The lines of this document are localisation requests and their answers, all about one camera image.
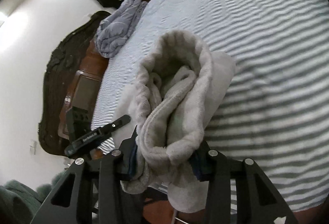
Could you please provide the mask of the grey blue folded quilt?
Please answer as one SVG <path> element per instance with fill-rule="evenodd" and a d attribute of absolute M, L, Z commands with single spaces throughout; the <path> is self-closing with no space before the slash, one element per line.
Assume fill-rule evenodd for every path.
<path fill-rule="evenodd" d="M 124 0 L 113 14 L 100 22 L 94 44 L 102 57 L 113 58 L 126 44 L 147 4 L 143 0 Z"/>

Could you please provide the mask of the grey white striped bed sheet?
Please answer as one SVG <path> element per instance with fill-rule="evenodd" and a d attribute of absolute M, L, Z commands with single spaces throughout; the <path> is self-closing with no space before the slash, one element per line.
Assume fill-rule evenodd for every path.
<path fill-rule="evenodd" d="M 169 30 L 225 52 L 236 72 L 206 128 L 208 144 L 253 158 L 291 210 L 328 196 L 328 1 L 151 0 L 109 61 L 92 127 L 111 122 L 140 60 Z"/>

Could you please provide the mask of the dark carved wooden headboard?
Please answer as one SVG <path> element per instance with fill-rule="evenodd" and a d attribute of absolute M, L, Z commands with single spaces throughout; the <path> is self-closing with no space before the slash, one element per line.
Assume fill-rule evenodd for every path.
<path fill-rule="evenodd" d="M 42 117 L 38 124 L 40 146 L 49 154 L 63 156 L 68 146 L 68 140 L 58 135 L 65 96 L 100 22 L 109 15 L 104 10 L 94 13 L 87 23 L 68 34 L 51 53 L 44 74 Z"/>

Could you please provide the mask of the light grey fleece pants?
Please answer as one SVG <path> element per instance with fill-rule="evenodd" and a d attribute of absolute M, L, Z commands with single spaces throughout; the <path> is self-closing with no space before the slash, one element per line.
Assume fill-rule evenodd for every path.
<path fill-rule="evenodd" d="M 200 147 L 234 74 L 235 61 L 228 54 L 211 52 L 190 32 L 172 30 L 159 38 L 115 110 L 131 122 L 114 134 L 114 141 L 137 134 L 137 168 L 122 181 L 125 192 L 139 194 L 163 183 L 176 210 L 205 208 L 208 184 L 197 180 L 188 160 Z"/>

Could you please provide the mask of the dark green left sleeve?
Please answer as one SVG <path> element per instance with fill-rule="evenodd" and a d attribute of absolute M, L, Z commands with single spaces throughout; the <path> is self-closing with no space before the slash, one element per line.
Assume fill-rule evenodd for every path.
<path fill-rule="evenodd" d="M 38 209 L 65 171 L 57 174 L 51 183 L 33 190 L 16 181 L 8 181 L 1 186 L 1 223 L 31 223 Z"/>

